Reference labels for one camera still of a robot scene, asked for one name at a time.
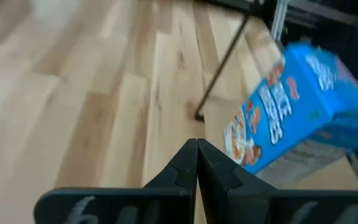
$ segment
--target cereal box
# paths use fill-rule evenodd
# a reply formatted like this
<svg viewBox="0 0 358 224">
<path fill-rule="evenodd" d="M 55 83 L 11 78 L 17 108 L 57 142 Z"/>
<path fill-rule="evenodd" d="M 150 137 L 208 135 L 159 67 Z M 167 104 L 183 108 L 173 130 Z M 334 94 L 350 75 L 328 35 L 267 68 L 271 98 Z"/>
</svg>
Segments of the cereal box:
<svg viewBox="0 0 358 224">
<path fill-rule="evenodd" d="M 358 150 L 358 82 L 334 54 L 289 45 L 224 130 L 226 154 L 276 187 Z"/>
</svg>

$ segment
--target black metal frame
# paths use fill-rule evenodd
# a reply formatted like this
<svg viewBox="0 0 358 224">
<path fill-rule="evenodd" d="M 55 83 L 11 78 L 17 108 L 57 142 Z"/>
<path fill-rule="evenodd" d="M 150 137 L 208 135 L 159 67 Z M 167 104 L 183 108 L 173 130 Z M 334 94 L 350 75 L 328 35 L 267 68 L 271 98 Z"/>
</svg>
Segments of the black metal frame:
<svg viewBox="0 0 358 224">
<path fill-rule="evenodd" d="M 238 43 L 238 41 L 240 39 L 242 31 L 244 31 L 244 28 L 246 26 L 248 18 L 249 18 L 248 15 L 244 15 L 244 18 L 243 18 L 243 20 L 241 22 L 241 25 L 238 28 L 238 30 L 236 31 L 235 36 L 231 40 L 229 48 L 227 49 L 226 53 L 224 54 L 224 57 L 223 57 L 223 60 L 222 60 L 221 64 L 219 65 L 218 69 L 216 70 L 216 72 L 214 74 L 214 77 L 212 78 L 211 82 L 208 85 L 208 88 L 207 88 L 206 92 L 204 93 L 203 98 L 201 99 L 199 105 L 197 106 L 197 109 L 196 109 L 196 112 L 195 112 L 195 119 L 197 121 L 204 122 L 204 115 L 202 115 L 200 113 L 200 111 L 203 109 L 203 106 L 204 106 L 206 100 L 208 99 L 208 96 L 211 93 L 213 87 L 215 86 L 216 81 L 221 76 L 222 71 L 223 71 L 224 67 L 227 64 L 227 61 L 229 60 L 229 58 L 230 58 L 230 56 L 231 56 L 231 54 L 232 54 L 232 52 L 234 50 L 234 47 L 237 45 L 237 43 Z"/>
</svg>

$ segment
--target cartoon character on box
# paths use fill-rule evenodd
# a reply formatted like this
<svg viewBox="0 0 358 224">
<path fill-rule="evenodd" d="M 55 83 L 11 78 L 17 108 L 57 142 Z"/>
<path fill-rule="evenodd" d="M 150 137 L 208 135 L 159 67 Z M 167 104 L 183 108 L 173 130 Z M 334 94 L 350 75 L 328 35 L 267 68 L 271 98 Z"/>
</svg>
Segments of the cartoon character on box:
<svg viewBox="0 0 358 224">
<path fill-rule="evenodd" d="M 253 130 L 252 132 L 255 133 L 260 121 L 260 107 L 253 108 L 252 102 L 249 105 L 250 109 L 246 112 L 246 116 L 250 118 L 249 125 Z M 252 138 L 246 139 L 246 119 L 244 119 L 242 110 L 236 114 L 234 121 L 231 122 L 230 131 L 233 160 L 243 166 L 253 166 L 261 157 L 262 148 L 255 144 Z"/>
<path fill-rule="evenodd" d="M 274 66 L 273 70 L 270 72 L 269 76 L 267 77 L 267 85 L 269 87 L 272 87 L 272 85 L 276 84 L 281 78 L 284 72 L 284 63 L 284 61 L 280 62 Z"/>
<path fill-rule="evenodd" d="M 246 119 L 249 119 L 249 126 L 254 134 L 258 133 L 258 124 L 260 122 L 260 106 L 254 108 L 254 104 L 251 100 L 248 101 L 246 109 Z"/>
<path fill-rule="evenodd" d="M 251 138 L 247 142 L 245 147 L 245 155 L 241 162 L 241 165 L 255 165 L 258 159 L 262 156 L 262 148 L 258 144 L 254 144 L 254 140 Z"/>
</svg>

